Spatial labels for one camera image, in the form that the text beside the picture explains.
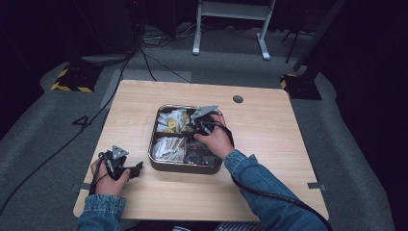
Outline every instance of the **left hand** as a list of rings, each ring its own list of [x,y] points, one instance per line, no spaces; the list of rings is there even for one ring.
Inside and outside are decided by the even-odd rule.
[[[92,174],[95,173],[96,167],[98,166],[99,160],[96,160],[90,166],[90,170]],[[108,170],[106,169],[105,160],[102,161],[102,164],[98,170],[98,175],[96,176],[96,190],[95,194],[108,194],[108,195],[116,195],[121,196],[123,188],[125,187],[126,182],[129,180],[130,176],[130,169],[126,169],[120,178],[115,181],[111,178],[108,174]]]

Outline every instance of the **wooden table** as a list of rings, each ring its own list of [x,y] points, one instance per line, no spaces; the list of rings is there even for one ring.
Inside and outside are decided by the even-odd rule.
[[[242,103],[233,101],[243,97]],[[222,164],[214,175],[158,171],[148,158],[156,113],[164,104],[218,104],[236,148],[255,154],[301,200],[328,218],[288,95],[283,90],[124,80],[120,83],[92,162],[117,145],[127,151],[126,167],[144,162],[139,178],[123,192],[123,218],[181,220],[258,220]],[[91,172],[84,180],[91,182]],[[74,207],[79,217],[88,191]]]

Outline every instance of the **metal tray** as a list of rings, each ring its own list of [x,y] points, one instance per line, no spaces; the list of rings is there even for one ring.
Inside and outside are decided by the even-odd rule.
[[[197,174],[215,174],[219,171],[219,169],[221,168],[222,160],[218,156],[214,155],[204,144],[199,143],[198,141],[192,141],[183,138],[183,135],[180,133],[182,129],[181,125],[183,125],[183,122],[180,122],[181,125],[177,123],[176,126],[178,126],[178,128],[175,128],[173,126],[174,124],[170,122],[172,126],[168,126],[165,130],[163,130],[164,120],[162,119],[162,116],[170,115],[171,113],[173,113],[173,111],[177,111],[174,114],[179,114],[178,112],[181,112],[186,124],[188,123],[189,117],[194,113],[195,109],[197,109],[197,107],[170,104],[164,105],[159,108],[156,114],[156,120],[149,145],[149,160],[153,168],[161,171]],[[222,113],[219,110],[214,110],[214,113],[222,116]],[[183,147],[184,150],[178,148],[176,149],[174,148],[175,146],[177,146],[176,144],[171,146],[168,145],[169,143],[179,143],[180,145],[178,145],[178,147]],[[167,156],[163,155],[162,157],[160,157],[163,152],[161,153],[158,150],[160,149],[159,147],[163,146],[171,146],[173,148],[168,149],[175,152],[170,151],[166,153]]]

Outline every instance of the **hand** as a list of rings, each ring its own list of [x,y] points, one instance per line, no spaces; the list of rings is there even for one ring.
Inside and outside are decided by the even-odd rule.
[[[95,173],[96,167],[98,166],[98,162],[99,160],[96,160],[90,166],[90,170],[92,171],[92,174]],[[109,195],[121,196],[123,188],[126,182],[129,180],[129,176],[130,176],[130,169],[128,168],[122,173],[120,178],[117,181],[115,181],[108,174],[108,170],[106,169],[105,160],[102,161],[102,164],[98,170],[98,175],[96,176],[96,181],[98,181],[98,183],[96,184],[95,194],[109,194]]]
[[[222,115],[212,115],[212,117],[214,121],[218,121],[225,126],[225,120]],[[234,147],[232,146],[227,134],[218,126],[215,126],[213,133],[211,133],[209,136],[195,134],[194,138],[207,145],[210,151],[216,154],[222,160],[225,160],[228,154],[234,150]]]

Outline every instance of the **gray carpet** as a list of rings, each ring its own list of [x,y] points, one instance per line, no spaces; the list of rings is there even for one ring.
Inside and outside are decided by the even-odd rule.
[[[293,37],[281,42],[285,34],[268,32],[271,59],[266,62],[255,40],[259,31],[206,32],[198,56],[191,54],[193,37],[161,48],[144,48],[144,52],[196,84],[279,89],[280,75],[293,73],[294,61],[308,38],[299,38],[290,62],[285,64]],[[159,81],[184,81],[155,61],[148,61]],[[64,65],[43,76],[45,94],[0,141],[2,203],[26,176],[80,131],[72,121],[96,115],[112,92],[120,69],[120,64],[106,66],[93,93],[51,90]],[[141,53],[137,53],[127,65],[124,78],[149,80],[146,70]],[[321,74],[316,83],[321,101],[291,102],[316,175],[326,188],[322,194],[331,225],[334,230],[394,230],[386,194],[340,117],[334,101],[336,93]],[[71,188],[85,177],[107,113],[104,110],[21,187],[0,217],[0,230],[76,229],[72,209],[77,193]],[[124,220],[122,229],[134,223]]]

